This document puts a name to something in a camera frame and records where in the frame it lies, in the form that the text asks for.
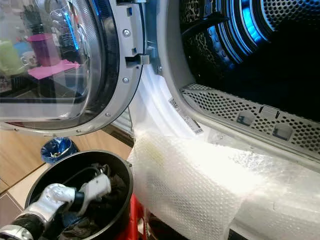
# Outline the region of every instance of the bubble wrap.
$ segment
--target bubble wrap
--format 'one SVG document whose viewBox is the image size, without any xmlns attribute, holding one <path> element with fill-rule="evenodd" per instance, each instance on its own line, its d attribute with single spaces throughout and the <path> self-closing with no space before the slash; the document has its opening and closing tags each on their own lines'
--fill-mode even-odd
<svg viewBox="0 0 320 240">
<path fill-rule="evenodd" d="M 223 238 L 250 195 L 301 171 L 250 151 L 153 133 L 136 139 L 128 160 L 139 200 L 190 240 Z"/>
</svg>

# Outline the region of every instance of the screw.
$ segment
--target screw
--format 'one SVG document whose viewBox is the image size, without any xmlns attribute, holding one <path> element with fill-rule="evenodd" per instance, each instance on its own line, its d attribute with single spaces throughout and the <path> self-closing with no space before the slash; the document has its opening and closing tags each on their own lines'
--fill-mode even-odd
<svg viewBox="0 0 320 240">
<path fill-rule="evenodd" d="M 125 84 L 127 84 L 127 83 L 129 82 L 129 79 L 128 79 L 127 77 L 124 77 L 124 78 L 122 79 L 122 82 L 124 82 Z"/>
<path fill-rule="evenodd" d="M 131 32 L 128 29 L 123 30 L 123 35 L 127 38 L 130 37 Z"/>
</svg>

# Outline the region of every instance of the white label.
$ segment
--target white label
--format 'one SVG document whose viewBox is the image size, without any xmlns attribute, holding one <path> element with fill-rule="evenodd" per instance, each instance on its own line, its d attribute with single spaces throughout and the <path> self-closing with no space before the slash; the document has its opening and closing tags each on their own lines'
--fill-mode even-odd
<svg viewBox="0 0 320 240">
<path fill-rule="evenodd" d="M 178 106 L 178 104 L 176 103 L 176 101 L 173 98 L 171 98 L 169 100 L 169 103 L 172 105 L 172 107 L 182 117 L 182 119 L 185 121 L 185 123 L 191 128 L 191 130 L 195 134 L 201 134 L 204 132 L 195 120 L 193 120 L 191 117 L 185 115 L 185 113 L 180 109 L 180 107 Z"/>
</svg>

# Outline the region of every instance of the black pot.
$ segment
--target black pot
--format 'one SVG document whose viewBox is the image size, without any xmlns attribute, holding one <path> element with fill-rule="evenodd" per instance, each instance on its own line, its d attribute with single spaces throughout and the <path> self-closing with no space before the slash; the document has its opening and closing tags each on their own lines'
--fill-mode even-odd
<svg viewBox="0 0 320 240">
<path fill-rule="evenodd" d="M 119 209 L 116 216 L 99 232 L 85 238 L 85 240 L 113 239 L 119 232 L 125 229 L 130 219 L 130 199 L 133 191 L 133 176 L 130 170 L 130 164 L 111 152 L 92 150 L 78 152 L 65 157 L 45 171 L 33 184 L 26 198 L 25 208 L 35 202 L 44 188 L 49 184 L 63 184 L 75 173 L 90 167 L 93 163 L 99 163 L 101 165 L 108 164 L 112 171 L 126 184 L 125 191 L 127 191 L 127 194 L 121 205 L 122 207 Z M 89 179 L 85 179 L 84 181 L 79 182 L 79 184 L 82 185 L 88 180 Z"/>
</svg>

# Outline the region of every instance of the blue light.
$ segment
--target blue light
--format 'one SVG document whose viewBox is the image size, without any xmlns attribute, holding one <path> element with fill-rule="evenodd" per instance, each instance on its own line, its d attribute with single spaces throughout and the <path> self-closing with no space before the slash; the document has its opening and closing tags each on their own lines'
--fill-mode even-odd
<svg viewBox="0 0 320 240">
<path fill-rule="evenodd" d="M 68 13 L 66 13 L 66 12 L 64 13 L 64 16 L 65 16 L 66 23 L 68 24 L 69 31 L 70 31 L 71 36 L 72 36 L 72 41 L 73 41 L 74 47 L 75 47 L 76 50 L 78 50 L 79 46 L 78 46 L 78 43 L 77 43 L 77 40 L 76 40 L 76 37 L 75 37 L 75 34 L 74 34 L 74 30 L 72 28 L 70 17 L 68 15 Z"/>
<path fill-rule="evenodd" d="M 260 36 L 259 32 L 257 31 L 257 29 L 253 23 L 249 7 L 244 8 L 242 10 L 242 14 L 243 14 L 245 27 L 246 27 L 247 31 L 249 32 L 251 38 L 253 39 L 253 41 L 255 43 L 260 42 L 262 40 L 262 37 Z"/>
<path fill-rule="evenodd" d="M 93 3 L 93 7 L 94 7 L 94 10 L 95 10 L 96 15 L 99 16 L 100 10 L 99 10 L 99 8 L 97 7 L 96 0 L 93 0 L 92 3 Z"/>
</svg>

